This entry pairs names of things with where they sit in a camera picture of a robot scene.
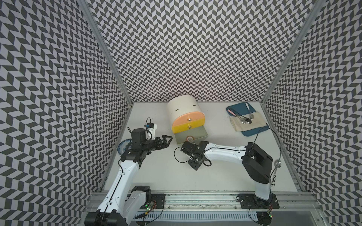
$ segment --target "spoon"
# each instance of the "spoon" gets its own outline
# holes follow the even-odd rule
[[[242,117],[243,117],[243,118],[242,118],[242,117],[240,117],[239,115],[236,115],[236,114],[235,114],[234,112],[232,112],[230,109],[228,109],[227,111],[230,112],[233,116],[238,117],[241,123],[244,123],[244,124],[246,124],[246,123],[251,123],[251,120],[250,120],[249,118],[246,118],[246,117],[244,117],[244,116],[242,116]]]
[[[254,115],[251,113],[251,111],[250,111],[250,108],[249,108],[249,104],[248,103],[246,103],[246,105],[247,105],[247,108],[248,108],[248,110],[249,110],[249,118],[251,119],[251,120],[253,120],[254,119]]]

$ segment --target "blue cutting board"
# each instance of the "blue cutting board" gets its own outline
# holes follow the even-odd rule
[[[226,108],[226,112],[230,115],[230,116],[233,116],[230,112],[228,112],[227,110],[229,108],[232,108],[234,109],[236,112],[236,114],[239,114],[239,115],[247,115],[249,114],[249,110],[247,108],[247,105],[249,105],[249,108],[250,108],[250,112],[253,113],[253,112],[256,112],[255,109],[247,102],[242,102],[242,103],[237,103],[235,105],[231,105],[231,106],[228,106]],[[241,133],[246,136],[246,137],[249,137],[249,136],[252,136],[252,135],[255,135],[257,134],[258,132],[261,133],[261,132],[264,132],[264,131],[267,131],[269,129],[269,125],[266,124],[266,126],[264,127],[259,127],[259,128],[255,128],[255,129],[250,129],[250,130],[247,130],[247,131],[242,131]]]

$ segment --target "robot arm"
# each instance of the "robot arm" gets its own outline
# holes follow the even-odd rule
[[[201,141],[199,145],[185,142],[181,151],[190,156],[188,164],[197,170],[204,161],[223,160],[244,165],[255,182],[255,196],[270,202],[270,171],[273,159],[258,145],[251,142],[247,146],[222,146]]]
[[[155,137],[156,124],[148,123],[146,128],[148,132],[142,128],[132,131],[130,147],[122,154],[120,164],[118,161],[120,168],[116,179],[97,211],[88,213],[85,226],[128,226],[137,211],[151,201],[149,186],[136,186],[127,201],[126,198],[146,155],[167,148],[172,137],[162,135],[162,140]]]

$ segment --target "checkered wall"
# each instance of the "checkered wall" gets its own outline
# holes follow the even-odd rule
[[[314,0],[88,0],[133,101],[261,100]]]
[[[75,0],[0,8],[0,225],[75,225],[128,106]]]
[[[361,1],[327,1],[267,102],[332,225],[362,225],[361,22]]]

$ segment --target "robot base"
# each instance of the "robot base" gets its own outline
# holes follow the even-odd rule
[[[159,193],[155,193],[155,194],[151,194],[151,199],[150,200],[155,200],[156,202],[156,207],[155,209],[163,209],[163,205],[164,200],[165,200],[165,194],[159,194]],[[146,209],[146,203],[141,207],[141,209]]]
[[[279,203],[275,194],[270,194],[268,201],[260,199],[255,196],[253,193],[249,194],[238,194],[238,200],[240,202],[242,209],[269,209],[270,204],[273,206],[273,209],[279,209]]]

